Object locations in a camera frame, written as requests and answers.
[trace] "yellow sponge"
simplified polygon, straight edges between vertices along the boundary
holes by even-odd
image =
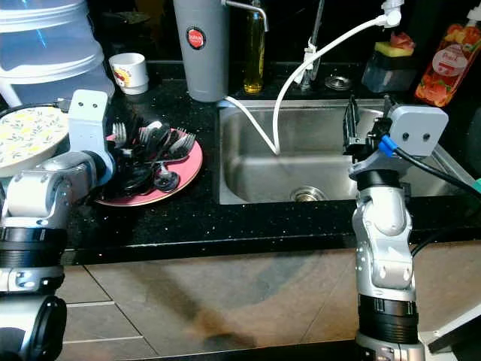
[[[377,42],[374,46],[374,49],[386,56],[389,56],[390,58],[395,58],[397,56],[411,56],[414,52],[414,49],[401,49],[399,47],[392,47],[388,41]]]

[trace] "white cable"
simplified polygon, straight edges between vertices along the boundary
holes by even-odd
[[[274,154],[278,154],[276,153],[276,147],[274,146],[272,141],[269,139],[268,135],[265,134],[264,130],[262,130],[261,126],[259,125],[259,123],[257,123],[256,119],[254,119],[254,116],[250,113],[250,111],[248,111],[247,108],[244,107],[241,102],[232,98],[231,96],[226,96],[224,99],[228,102],[231,102],[233,105],[241,109],[244,114],[247,115],[250,122],[253,124],[254,128],[256,128],[257,132],[261,135],[262,139],[264,139],[265,143],[270,147],[270,149],[274,152]]]
[[[372,19],[369,21],[366,21],[365,23],[362,23],[359,26],[356,26],[355,28],[349,30],[348,32],[342,34],[339,38],[336,40],[332,41],[325,47],[323,47],[321,50],[319,50],[317,53],[312,55],[308,60],[303,62],[302,64],[299,65],[297,69],[294,70],[294,72],[291,74],[291,76],[286,80],[286,82],[283,85],[283,88],[280,90],[279,95],[277,96],[276,100],[276,105],[274,107],[274,115],[272,117],[272,132],[274,133],[274,153],[279,155],[280,153],[280,145],[279,145],[279,109],[280,109],[280,103],[284,98],[284,95],[287,92],[287,89],[290,87],[291,83],[294,81],[294,79],[305,69],[311,64],[312,62],[315,62],[318,58],[320,58],[322,55],[327,53],[330,49],[336,47],[343,41],[345,41],[347,38],[350,38],[354,34],[357,34],[358,32],[370,28],[372,26],[381,26],[385,25],[388,17],[386,15],[379,15],[376,19]]]

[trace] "cooking oil bottle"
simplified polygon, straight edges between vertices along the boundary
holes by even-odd
[[[260,0],[252,0],[251,4],[256,7],[262,6]],[[246,69],[244,74],[244,92],[247,94],[257,94],[262,90],[264,48],[264,20],[260,13],[250,11],[247,15]]]

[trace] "gray water filter canister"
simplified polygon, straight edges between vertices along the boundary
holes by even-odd
[[[228,92],[228,6],[221,0],[174,0],[189,94],[217,102]]]

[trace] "stainless steel sink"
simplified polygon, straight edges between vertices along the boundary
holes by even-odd
[[[274,101],[242,101],[272,139]],[[347,100],[285,101],[280,112],[280,156],[274,156],[247,117],[237,108],[220,108],[221,204],[354,199],[348,177],[351,157],[343,156],[343,114]],[[360,136],[381,115],[382,100],[359,100]],[[441,147],[424,160],[429,165],[473,181]],[[411,167],[401,179],[413,196],[454,195],[443,180]]]

